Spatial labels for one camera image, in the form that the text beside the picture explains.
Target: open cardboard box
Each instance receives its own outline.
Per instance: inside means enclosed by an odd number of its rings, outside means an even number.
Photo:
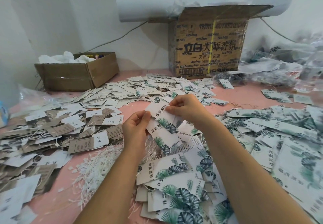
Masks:
[[[35,63],[47,91],[86,91],[98,88],[119,73],[114,52],[87,52],[80,55],[104,55],[89,63]]]
[[[237,71],[248,20],[272,7],[185,7],[176,20],[149,22],[169,22],[168,60],[173,75],[198,79],[214,71]]]

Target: packing tape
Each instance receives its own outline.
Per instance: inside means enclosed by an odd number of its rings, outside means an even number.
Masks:
[[[214,39],[214,31],[215,31],[215,29],[216,29],[216,21],[214,20],[213,21],[213,28],[212,28],[212,38],[211,38],[211,48],[212,48],[212,51],[213,51],[213,39]],[[207,73],[210,73],[212,51],[211,51],[211,54],[209,56],[209,66],[207,68]]]

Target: left hand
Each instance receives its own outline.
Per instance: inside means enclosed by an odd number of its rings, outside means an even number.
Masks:
[[[146,128],[150,121],[149,111],[139,111],[131,115],[122,125],[124,151],[136,155],[141,161],[146,155]]]

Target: pink table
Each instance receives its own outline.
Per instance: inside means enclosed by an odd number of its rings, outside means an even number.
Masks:
[[[111,82],[120,81],[132,76],[141,76],[146,73],[160,73],[171,75],[168,70],[147,70],[147,71],[124,71],[119,75],[116,75]],[[212,91],[217,94],[216,98],[221,100],[230,101],[226,106],[219,106],[212,104],[211,106],[206,106],[206,109],[211,114],[223,113],[225,110],[232,109],[239,106],[245,109],[262,109],[268,108],[269,106],[279,105],[275,100],[266,99],[261,93],[261,89],[271,89],[269,86],[261,86],[259,84],[248,84],[243,87],[235,87],[234,90],[225,90],[223,87],[218,86]],[[312,98],[316,104],[321,100],[318,95]],[[149,102],[137,101],[133,102],[128,106],[123,106],[120,108],[122,114],[124,114],[124,119],[126,120],[133,112],[144,110],[148,106]],[[292,108],[301,109],[305,105],[299,103],[284,104],[285,106],[290,106]],[[83,162],[83,159],[88,157],[89,153],[82,153],[75,155],[73,159],[68,162],[60,171],[52,189],[50,192],[45,193],[41,196],[34,198],[30,202],[30,207],[32,210],[38,214],[37,218],[32,222],[44,223],[44,224],[72,224],[76,219],[81,209],[77,205],[77,200],[79,194],[73,193],[77,192],[79,189],[73,188],[72,183],[77,177],[76,173],[71,173],[68,168],[70,166],[75,167],[76,165]],[[136,203],[132,210],[133,213],[130,215],[128,223],[129,224],[144,224],[147,223],[146,218],[140,217],[141,205]],[[149,220],[149,223],[159,223],[158,221]]]

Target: right hand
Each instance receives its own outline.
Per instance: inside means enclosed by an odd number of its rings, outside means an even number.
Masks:
[[[213,118],[193,94],[176,96],[166,107],[166,111],[193,123],[197,129],[208,118]]]

